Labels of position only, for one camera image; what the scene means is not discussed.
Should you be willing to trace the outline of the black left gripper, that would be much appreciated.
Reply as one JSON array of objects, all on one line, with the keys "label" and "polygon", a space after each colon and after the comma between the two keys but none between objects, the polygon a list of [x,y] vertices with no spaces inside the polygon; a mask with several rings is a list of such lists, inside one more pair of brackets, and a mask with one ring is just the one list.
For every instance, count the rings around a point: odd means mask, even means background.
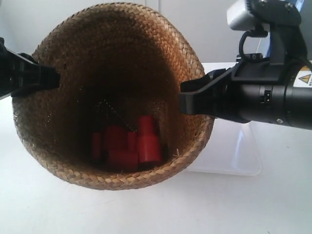
[{"label": "black left gripper", "polygon": [[24,97],[31,93],[59,88],[55,68],[37,63],[25,53],[17,54],[0,38],[0,98]]}]

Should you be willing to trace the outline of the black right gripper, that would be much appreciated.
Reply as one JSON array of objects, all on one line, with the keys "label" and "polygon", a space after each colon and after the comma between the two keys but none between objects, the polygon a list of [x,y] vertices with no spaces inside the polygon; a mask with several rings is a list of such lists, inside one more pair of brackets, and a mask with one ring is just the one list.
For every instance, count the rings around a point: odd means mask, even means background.
[{"label": "black right gripper", "polygon": [[[284,108],[288,79],[285,63],[274,63],[258,55],[236,61],[233,71],[217,69],[182,82],[178,94],[180,113],[225,116],[237,123],[288,124]],[[226,93],[229,97],[225,110]]]}]

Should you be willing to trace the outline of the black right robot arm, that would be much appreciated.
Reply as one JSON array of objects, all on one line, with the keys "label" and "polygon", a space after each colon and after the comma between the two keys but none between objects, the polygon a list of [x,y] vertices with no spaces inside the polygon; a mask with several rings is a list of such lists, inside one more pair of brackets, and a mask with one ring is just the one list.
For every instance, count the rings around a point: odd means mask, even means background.
[{"label": "black right robot arm", "polygon": [[182,114],[207,115],[238,123],[250,121],[312,128],[312,73],[304,63],[241,59],[180,85]]}]

